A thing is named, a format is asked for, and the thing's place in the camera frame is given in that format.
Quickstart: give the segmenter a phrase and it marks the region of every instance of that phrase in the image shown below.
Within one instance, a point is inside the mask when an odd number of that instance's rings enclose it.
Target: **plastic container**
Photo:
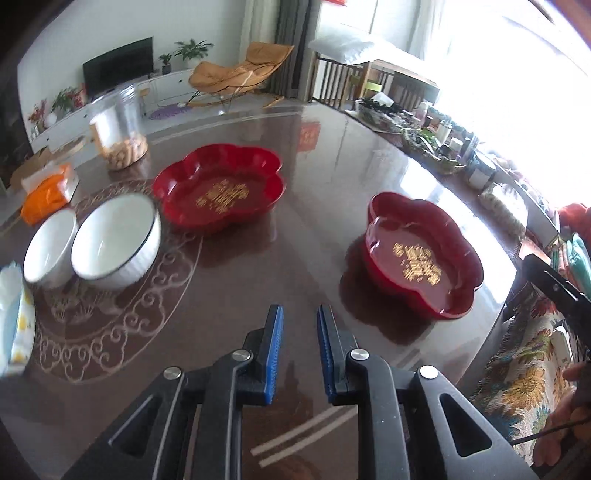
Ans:
[[[134,85],[96,99],[90,108],[90,131],[110,170],[129,167],[144,156],[148,143],[141,131]]]
[[[457,138],[452,138],[449,141],[449,148],[453,152],[453,160],[455,160],[458,155],[460,154],[460,150],[462,149],[463,142],[458,140]]]
[[[426,100],[423,100],[419,104],[417,109],[415,110],[414,116],[421,121],[421,124],[425,121],[425,116],[427,115],[427,110],[429,110],[429,107],[431,105],[432,105],[431,102],[427,102]]]
[[[435,134],[435,136],[437,137],[437,139],[444,144],[447,141],[447,137],[449,137],[449,134],[452,131],[452,125],[449,122],[441,122],[439,124],[439,128],[437,129],[437,133]]]

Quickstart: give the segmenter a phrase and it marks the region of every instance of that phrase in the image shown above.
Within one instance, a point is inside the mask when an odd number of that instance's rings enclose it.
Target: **white bowl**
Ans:
[[[146,195],[111,199],[82,223],[72,246],[74,271],[97,288],[125,288],[152,266],[160,229],[158,209]]]
[[[63,209],[41,225],[29,244],[23,273],[29,283],[44,288],[58,288],[74,275],[70,253],[78,231],[76,214]]]

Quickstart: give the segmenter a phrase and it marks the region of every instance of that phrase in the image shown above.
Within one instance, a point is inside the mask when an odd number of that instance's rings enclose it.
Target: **red bowl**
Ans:
[[[404,296],[422,316],[451,320],[472,308],[484,272],[456,222],[437,205],[393,192],[368,207],[363,260],[384,292]]]
[[[280,168],[264,148],[212,144],[161,171],[152,190],[173,225],[212,233],[271,210],[285,191]]]

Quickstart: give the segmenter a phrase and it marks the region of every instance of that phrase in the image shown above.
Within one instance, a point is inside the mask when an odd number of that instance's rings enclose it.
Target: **bottle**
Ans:
[[[431,102],[423,100],[414,112],[414,116],[417,117],[421,121],[421,123],[424,122],[425,116],[427,115],[427,110],[429,110],[430,106]]]
[[[449,148],[452,151],[452,155],[453,155],[453,158],[450,157],[452,160],[455,160],[459,156],[460,150],[462,149],[463,145],[464,144],[460,140],[458,140],[457,138],[452,138],[449,141]]]
[[[437,137],[437,139],[444,144],[447,140],[447,137],[449,137],[449,134],[452,131],[452,123],[451,122],[441,122],[439,124],[439,128],[437,129],[437,133],[435,134],[435,137]]]

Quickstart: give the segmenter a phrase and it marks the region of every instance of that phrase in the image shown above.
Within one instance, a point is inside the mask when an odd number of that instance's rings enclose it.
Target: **white pillow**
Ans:
[[[308,48],[339,63],[353,65],[374,61],[384,50],[384,40],[338,25],[324,29]]]

